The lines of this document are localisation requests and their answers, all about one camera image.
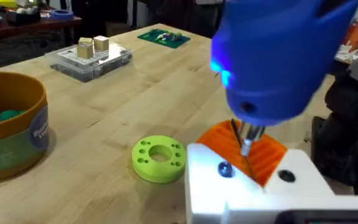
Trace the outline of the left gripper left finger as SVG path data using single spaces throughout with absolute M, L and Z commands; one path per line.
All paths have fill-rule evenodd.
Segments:
M 186 220 L 188 223 L 262 223 L 252 206 L 263 188 L 241 154 L 240 124 L 227 120 L 186 147 Z

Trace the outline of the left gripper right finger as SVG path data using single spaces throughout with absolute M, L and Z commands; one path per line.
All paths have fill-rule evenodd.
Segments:
M 287 149 L 268 135 L 252 144 L 248 159 L 255 181 L 268 194 L 334 195 L 305 151 Z

